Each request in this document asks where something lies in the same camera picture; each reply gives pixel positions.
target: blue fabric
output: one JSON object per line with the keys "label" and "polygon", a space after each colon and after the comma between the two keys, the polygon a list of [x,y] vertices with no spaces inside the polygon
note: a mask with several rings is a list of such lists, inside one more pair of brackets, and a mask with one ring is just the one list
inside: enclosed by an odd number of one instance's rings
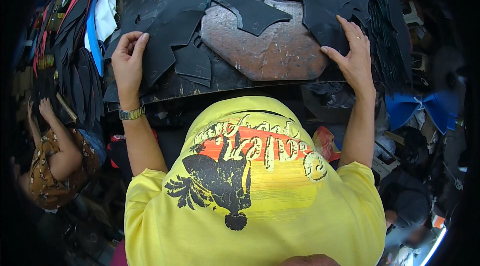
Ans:
{"label": "blue fabric", "polygon": [[87,33],[88,43],[90,44],[90,51],[92,52],[93,61],[98,70],[100,77],[103,77],[103,56],[100,52],[99,41],[97,40],[97,30],[95,29],[95,6],[97,0],[92,0],[90,3],[90,9],[87,15]]}
{"label": "blue fabric", "polygon": [[107,151],[105,150],[105,144],[102,141],[102,137],[93,131],[85,131],[83,129],[78,129],[78,131],[96,151],[98,159],[100,160],[100,166],[102,166],[107,158]]}
{"label": "blue fabric", "polygon": [[447,129],[455,130],[459,109],[459,100],[455,94],[450,94],[449,96],[442,94],[440,96],[439,93],[431,93],[422,97],[413,94],[395,93],[393,98],[385,96],[385,105],[390,115],[390,128],[392,131],[405,125],[422,106],[425,107],[433,124],[443,135],[447,133]]}

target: hand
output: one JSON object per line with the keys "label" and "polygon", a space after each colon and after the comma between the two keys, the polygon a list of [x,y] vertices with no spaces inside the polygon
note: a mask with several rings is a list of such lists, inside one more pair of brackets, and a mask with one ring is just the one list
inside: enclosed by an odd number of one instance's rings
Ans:
{"label": "hand", "polygon": [[28,112],[28,120],[33,120],[33,118],[32,118],[32,113],[33,113],[33,101],[32,101],[32,97],[29,97],[29,98],[28,98],[27,112]]}
{"label": "hand", "polygon": [[50,121],[56,117],[55,112],[53,112],[52,103],[50,102],[49,98],[43,98],[40,101],[38,110],[40,111],[40,114],[42,114],[45,121],[48,123],[50,123]]}
{"label": "hand", "polygon": [[353,88],[357,97],[373,96],[375,98],[376,90],[372,79],[370,41],[355,23],[348,22],[339,15],[336,18],[345,31],[350,44],[350,52],[344,57],[337,50],[328,46],[322,46],[320,50],[338,64],[347,83]]}
{"label": "hand", "polygon": [[138,89],[142,81],[142,59],[150,35],[139,31],[124,34],[112,54],[118,98],[123,110],[139,107]]}

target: floral shirt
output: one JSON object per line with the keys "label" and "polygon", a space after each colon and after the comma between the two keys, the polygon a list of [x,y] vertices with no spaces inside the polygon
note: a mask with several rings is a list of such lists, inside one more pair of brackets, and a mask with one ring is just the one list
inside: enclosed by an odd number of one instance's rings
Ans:
{"label": "floral shirt", "polygon": [[43,209],[56,209],[67,204],[85,185],[88,177],[99,168],[99,157],[95,149],[76,129],[71,130],[73,141],[83,154],[81,167],[78,167],[63,182],[53,178],[47,157],[60,151],[57,136],[52,130],[40,138],[33,154],[28,182],[33,201]]}

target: metal watch strap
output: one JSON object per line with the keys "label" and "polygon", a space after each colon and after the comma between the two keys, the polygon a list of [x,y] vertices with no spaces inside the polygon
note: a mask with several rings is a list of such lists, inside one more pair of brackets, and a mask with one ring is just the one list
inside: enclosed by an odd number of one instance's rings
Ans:
{"label": "metal watch strap", "polygon": [[120,117],[120,120],[137,119],[143,114],[145,114],[145,105],[141,105],[139,108],[132,111],[123,111],[123,110],[118,111],[118,116]]}

